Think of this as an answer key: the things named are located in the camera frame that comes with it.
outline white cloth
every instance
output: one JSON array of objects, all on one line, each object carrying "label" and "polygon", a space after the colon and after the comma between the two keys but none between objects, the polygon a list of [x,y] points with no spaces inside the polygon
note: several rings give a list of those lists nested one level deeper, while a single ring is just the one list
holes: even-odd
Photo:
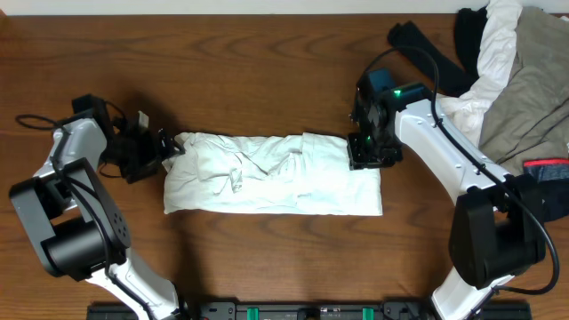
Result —
[{"label": "white cloth", "polygon": [[164,162],[164,212],[381,215],[380,171],[349,169],[344,139],[182,133]]},{"label": "white cloth", "polygon": [[484,113],[506,87],[516,57],[517,0],[490,0],[477,69],[479,78],[459,98],[439,100],[441,108],[470,142],[478,146]]}]

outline wooden tabletop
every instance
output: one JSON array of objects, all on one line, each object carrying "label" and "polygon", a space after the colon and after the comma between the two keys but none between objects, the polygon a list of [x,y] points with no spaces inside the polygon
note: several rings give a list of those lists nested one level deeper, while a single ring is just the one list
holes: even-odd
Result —
[{"label": "wooden tabletop", "polygon": [[[52,147],[48,132],[19,127],[35,113],[60,119],[93,93],[142,110],[153,126],[227,135],[345,135],[365,65],[386,35],[413,20],[456,60],[452,15],[18,17],[0,20],[0,318],[83,319],[109,293],[41,267],[8,199]],[[401,56],[387,57],[399,83],[426,81]],[[132,185],[103,183],[123,211],[133,247],[193,298],[242,301],[382,300],[426,297],[451,268],[453,204],[409,149],[381,171],[383,217],[164,215],[164,172]],[[562,266],[569,219],[548,224]],[[538,287],[549,256],[514,281]],[[557,288],[530,298],[536,319],[569,312],[566,269]],[[506,298],[526,297],[503,294]]]}]

